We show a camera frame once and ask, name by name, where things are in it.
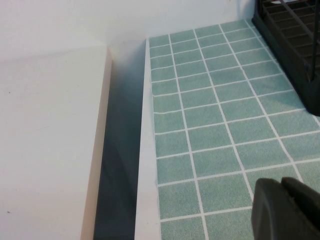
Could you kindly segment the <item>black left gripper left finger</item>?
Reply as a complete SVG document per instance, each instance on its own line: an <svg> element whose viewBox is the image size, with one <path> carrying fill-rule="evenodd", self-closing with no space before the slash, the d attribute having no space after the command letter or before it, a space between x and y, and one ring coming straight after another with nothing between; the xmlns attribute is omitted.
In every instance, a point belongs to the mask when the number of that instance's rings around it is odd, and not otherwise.
<svg viewBox="0 0 320 240"><path fill-rule="evenodd" d="M320 225L313 225L278 182L259 178L251 212L255 240L318 240Z"/></svg>

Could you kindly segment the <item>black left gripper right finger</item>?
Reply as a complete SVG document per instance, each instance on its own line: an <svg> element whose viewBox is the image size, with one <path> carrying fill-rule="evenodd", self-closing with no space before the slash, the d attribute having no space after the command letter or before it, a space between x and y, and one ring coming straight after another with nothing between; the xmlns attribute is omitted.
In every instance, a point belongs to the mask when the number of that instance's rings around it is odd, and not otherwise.
<svg viewBox="0 0 320 240"><path fill-rule="evenodd" d="M293 177L283 177L281 185L293 198L303 215L313 224L320 224L320 193Z"/></svg>

